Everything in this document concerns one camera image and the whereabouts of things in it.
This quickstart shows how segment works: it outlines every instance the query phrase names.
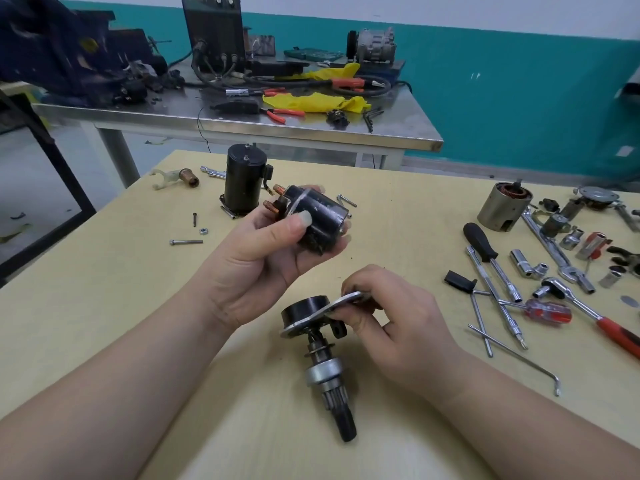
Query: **spanner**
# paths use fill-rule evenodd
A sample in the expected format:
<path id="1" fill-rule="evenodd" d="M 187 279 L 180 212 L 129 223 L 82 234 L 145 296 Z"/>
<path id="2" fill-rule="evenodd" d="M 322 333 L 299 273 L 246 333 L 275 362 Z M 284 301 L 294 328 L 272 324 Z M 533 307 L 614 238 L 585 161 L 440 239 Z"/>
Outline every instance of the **spanner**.
<path id="1" fill-rule="evenodd" d="M 531 209 L 526 208 L 522 213 L 522 219 L 526 222 L 532 233 L 538 238 L 540 243 L 545 247 L 549 255 L 558 265 L 558 274 L 570 283 L 578 283 L 580 288 L 587 294 L 595 293 L 596 288 L 592 282 L 587 279 L 587 275 L 583 270 L 571 266 L 571 261 L 560 249 L 557 242 L 551 238 L 545 237 L 540 233 L 540 227 L 531 218 Z"/>

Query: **white wall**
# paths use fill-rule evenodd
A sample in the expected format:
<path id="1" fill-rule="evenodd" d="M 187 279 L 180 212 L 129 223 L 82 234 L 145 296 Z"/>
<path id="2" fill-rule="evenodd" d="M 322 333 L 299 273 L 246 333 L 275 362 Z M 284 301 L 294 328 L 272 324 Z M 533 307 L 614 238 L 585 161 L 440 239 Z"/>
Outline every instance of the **white wall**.
<path id="1" fill-rule="evenodd" d="M 182 6 L 180 0 L 85 1 Z M 242 0 L 242 9 L 363 22 L 640 40 L 640 0 Z"/>

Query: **fingernail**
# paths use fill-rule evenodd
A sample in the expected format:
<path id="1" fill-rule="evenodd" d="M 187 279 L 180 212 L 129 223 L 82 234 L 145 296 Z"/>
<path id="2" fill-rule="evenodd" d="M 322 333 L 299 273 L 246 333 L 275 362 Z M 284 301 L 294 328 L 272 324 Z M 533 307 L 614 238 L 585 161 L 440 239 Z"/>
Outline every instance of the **fingernail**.
<path id="1" fill-rule="evenodd" d="M 305 229 L 309 227 L 313 222 L 313 219 L 311 218 L 311 214 L 309 214 L 308 210 L 303 210 L 302 212 L 299 212 L 298 216 L 299 216 L 298 218 L 300 219 L 300 224 L 302 224 L 302 226 Z"/>

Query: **yellow cloth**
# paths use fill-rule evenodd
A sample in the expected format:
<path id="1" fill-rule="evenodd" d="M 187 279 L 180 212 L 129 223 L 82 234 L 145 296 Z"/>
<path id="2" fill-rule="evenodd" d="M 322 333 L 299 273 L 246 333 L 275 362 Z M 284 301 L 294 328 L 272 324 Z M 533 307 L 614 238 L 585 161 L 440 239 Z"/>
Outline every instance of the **yellow cloth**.
<path id="1" fill-rule="evenodd" d="M 346 99 L 342 96 L 328 96 L 322 93 L 300 97 L 291 94 L 278 94 L 271 97 L 262 96 L 262 100 L 277 109 L 295 109 L 304 112 L 327 112 L 332 109 L 341 109 L 361 113 L 363 110 L 371 108 L 371 104 L 367 103 L 362 96 Z"/>
<path id="2" fill-rule="evenodd" d="M 313 72 L 303 72 L 302 74 L 295 74 L 291 77 L 283 77 L 282 79 L 350 79 L 356 75 L 356 72 L 359 69 L 360 64 L 358 64 L 357 62 L 349 62 L 344 67 L 320 69 Z"/>

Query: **forearm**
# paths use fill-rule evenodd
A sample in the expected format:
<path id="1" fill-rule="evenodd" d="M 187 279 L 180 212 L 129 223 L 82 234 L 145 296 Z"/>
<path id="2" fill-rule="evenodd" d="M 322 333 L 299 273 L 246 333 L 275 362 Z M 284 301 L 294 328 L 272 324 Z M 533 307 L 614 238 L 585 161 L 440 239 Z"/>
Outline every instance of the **forearm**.
<path id="1" fill-rule="evenodd" d="M 2 478 L 133 478 L 231 334 L 181 290 L 0 421 Z"/>
<path id="2" fill-rule="evenodd" d="M 436 407 L 502 479 L 635 479 L 640 451 L 468 355 L 462 393 Z"/>

